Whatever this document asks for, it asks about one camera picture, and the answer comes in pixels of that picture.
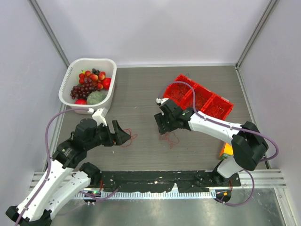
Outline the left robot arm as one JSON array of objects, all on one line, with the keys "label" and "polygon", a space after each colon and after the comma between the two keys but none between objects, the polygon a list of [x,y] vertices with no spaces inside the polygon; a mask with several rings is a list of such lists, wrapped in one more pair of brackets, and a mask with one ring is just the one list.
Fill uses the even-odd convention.
[{"label": "left robot arm", "polygon": [[93,164],[84,163],[75,177],[60,188],[64,179],[86,158],[87,152],[97,146],[122,145],[131,139],[118,124],[112,121],[111,133],[105,123],[83,119],[69,139],[58,145],[48,163],[47,171],[32,192],[17,206],[7,209],[6,215],[20,226],[48,226],[57,212],[85,187],[97,187],[101,171]]}]

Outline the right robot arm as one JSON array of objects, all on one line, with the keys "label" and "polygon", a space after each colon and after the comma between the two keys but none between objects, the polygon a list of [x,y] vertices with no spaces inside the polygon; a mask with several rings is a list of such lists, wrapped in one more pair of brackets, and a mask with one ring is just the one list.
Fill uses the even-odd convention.
[{"label": "right robot arm", "polygon": [[197,111],[195,107],[183,110],[169,98],[157,98],[156,104],[160,113],[154,117],[161,135],[186,129],[205,133],[232,147],[233,155],[220,161],[213,170],[212,179],[218,186],[225,185],[231,176],[241,170],[253,171],[269,148],[252,122],[226,122]]}]

